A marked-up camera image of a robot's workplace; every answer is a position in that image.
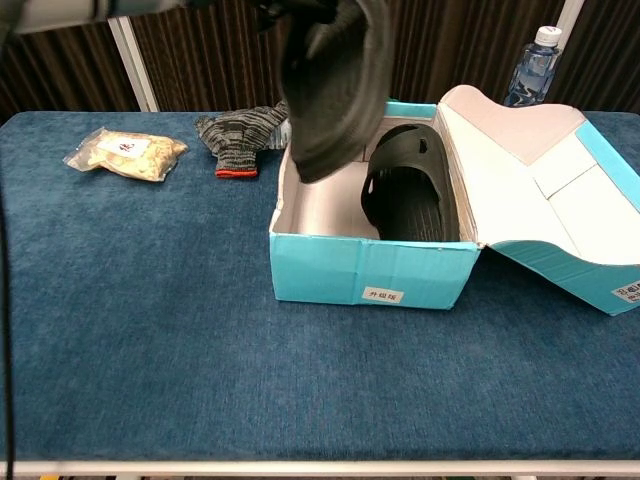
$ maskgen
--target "bottle cap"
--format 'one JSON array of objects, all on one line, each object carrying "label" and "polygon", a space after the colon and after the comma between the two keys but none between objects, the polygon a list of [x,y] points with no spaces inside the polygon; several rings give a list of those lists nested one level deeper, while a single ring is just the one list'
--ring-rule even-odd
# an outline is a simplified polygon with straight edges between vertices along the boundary
[{"label": "bottle cap", "polygon": [[562,29],[558,27],[540,27],[535,42],[543,47],[555,47],[560,41]]}]

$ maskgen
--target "plastic bag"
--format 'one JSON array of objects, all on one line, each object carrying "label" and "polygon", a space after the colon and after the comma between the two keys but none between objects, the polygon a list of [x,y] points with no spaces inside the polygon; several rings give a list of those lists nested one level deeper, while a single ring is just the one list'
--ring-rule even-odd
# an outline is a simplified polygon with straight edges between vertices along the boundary
[{"label": "plastic bag", "polygon": [[169,137],[99,128],[64,163],[81,172],[102,167],[125,177],[162,182],[187,149],[185,143]]},{"label": "plastic bag", "polygon": [[284,122],[278,125],[273,132],[269,141],[265,145],[265,150],[284,150],[287,148],[289,139],[291,138],[291,124],[287,118]]}]

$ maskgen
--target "label on box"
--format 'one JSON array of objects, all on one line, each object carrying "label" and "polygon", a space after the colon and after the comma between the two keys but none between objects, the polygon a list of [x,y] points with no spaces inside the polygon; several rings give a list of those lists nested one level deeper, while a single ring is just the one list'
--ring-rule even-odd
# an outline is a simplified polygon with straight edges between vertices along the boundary
[{"label": "label on box", "polygon": [[640,280],[624,287],[616,288],[611,293],[629,303],[640,302]]},{"label": "label on box", "polygon": [[362,298],[377,302],[400,303],[402,297],[404,297],[404,292],[387,290],[386,288],[364,287],[364,292],[362,292]]}]

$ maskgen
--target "brown curtain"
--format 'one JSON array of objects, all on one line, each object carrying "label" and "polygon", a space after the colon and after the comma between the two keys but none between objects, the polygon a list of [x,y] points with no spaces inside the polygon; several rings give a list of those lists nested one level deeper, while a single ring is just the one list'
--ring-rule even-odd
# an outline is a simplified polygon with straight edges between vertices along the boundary
[{"label": "brown curtain", "polygon": [[274,105],[284,24],[257,33],[246,1],[132,18],[158,107],[216,111]]},{"label": "brown curtain", "polygon": [[[506,95],[522,46],[555,25],[560,0],[388,0],[396,38],[391,96],[436,102],[469,83]],[[278,99],[286,26],[256,34],[246,1],[133,18],[161,110],[226,110]]]},{"label": "brown curtain", "polygon": [[504,100],[524,44],[555,25],[558,0],[390,0],[396,37],[392,96],[437,102],[469,84]]},{"label": "brown curtain", "polygon": [[640,2],[587,0],[551,84],[550,102],[640,113]]},{"label": "brown curtain", "polygon": [[25,110],[138,110],[106,23],[18,36],[0,65],[0,122]]}]

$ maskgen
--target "white sticker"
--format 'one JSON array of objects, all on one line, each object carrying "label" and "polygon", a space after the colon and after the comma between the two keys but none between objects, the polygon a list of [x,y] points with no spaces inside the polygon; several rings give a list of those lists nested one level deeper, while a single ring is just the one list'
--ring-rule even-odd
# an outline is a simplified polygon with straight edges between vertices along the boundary
[{"label": "white sticker", "polygon": [[624,287],[616,288],[612,290],[611,293],[629,303],[640,302],[640,280],[625,285]]},{"label": "white sticker", "polygon": [[106,150],[121,157],[138,158],[147,149],[151,140],[145,138],[116,137],[103,140],[98,148]]},{"label": "white sticker", "polygon": [[404,297],[404,292],[387,290],[386,288],[364,287],[362,298],[365,300],[375,300],[376,302],[400,303]]}]

